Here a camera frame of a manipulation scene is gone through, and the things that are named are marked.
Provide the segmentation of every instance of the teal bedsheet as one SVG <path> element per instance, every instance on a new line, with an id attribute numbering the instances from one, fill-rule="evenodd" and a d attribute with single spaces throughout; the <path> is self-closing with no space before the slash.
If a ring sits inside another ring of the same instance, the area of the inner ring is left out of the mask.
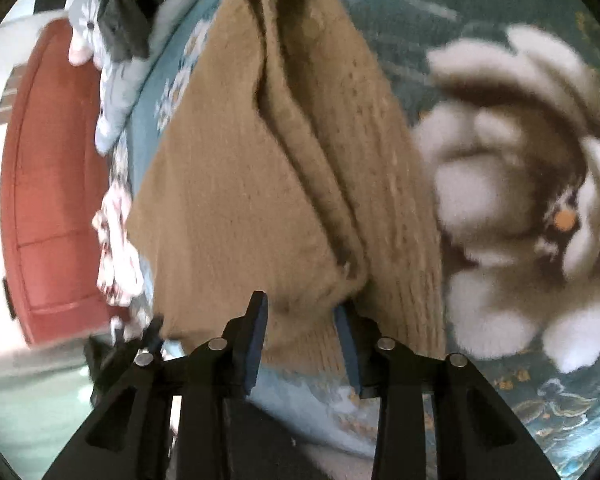
<path id="1" fill-rule="evenodd" d="M 133 193 L 178 103 L 220 0 L 199 0 L 148 77 L 127 125 Z M 498 36 L 509 23 L 534 23 L 572 44 L 600 71 L 600 28 L 580 0 L 343 0 L 391 81 L 411 123 L 440 99 L 427 83 L 424 52 L 461 36 Z M 559 374 L 535 342 L 523 354 L 477 362 L 565 479 L 577 478 L 600 448 L 600 359 Z M 379 403 L 361 401 L 330 377 L 263 368 L 253 402 L 316 442 L 371 457 Z M 427 438 L 433 421 L 427 414 Z M 435 464 L 429 464 L 431 475 Z"/>

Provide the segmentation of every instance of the brown knit fabric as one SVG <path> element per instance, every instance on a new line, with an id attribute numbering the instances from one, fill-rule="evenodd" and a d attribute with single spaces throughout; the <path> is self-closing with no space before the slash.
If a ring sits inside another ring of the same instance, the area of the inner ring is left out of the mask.
<path id="1" fill-rule="evenodd" d="M 223 0 L 128 221 L 154 309 L 195 346 L 269 295 L 264 362 L 344 373 L 331 311 L 440 356 L 432 198 L 338 0 Z"/>

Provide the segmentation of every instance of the light blue floral fabric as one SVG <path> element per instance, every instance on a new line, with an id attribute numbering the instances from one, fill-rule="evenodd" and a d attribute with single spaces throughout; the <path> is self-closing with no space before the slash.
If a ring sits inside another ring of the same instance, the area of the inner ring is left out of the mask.
<path id="1" fill-rule="evenodd" d="M 145 82 L 127 125 L 134 193 L 194 70 L 219 1 L 197 2 Z M 411 124 L 441 98 L 427 77 L 426 50 L 463 36 L 497 39 L 509 23 L 531 23 L 557 34 L 600 73 L 600 27 L 580 0 L 342 1 L 378 56 Z M 454 349 L 451 337 L 448 349 Z M 591 368 L 561 375 L 534 342 L 519 355 L 476 364 L 560 475 L 578 478 L 600 448 L 600 359 Z M 251 400 L 311 440 L 373 456 L 379 402 L 359 400 L 344 380 L 263 367 Z M 434 431 L 428 405 L 430 449 Z M 429 476 L 435 478 L 433 454 L 428 457 Z"/>

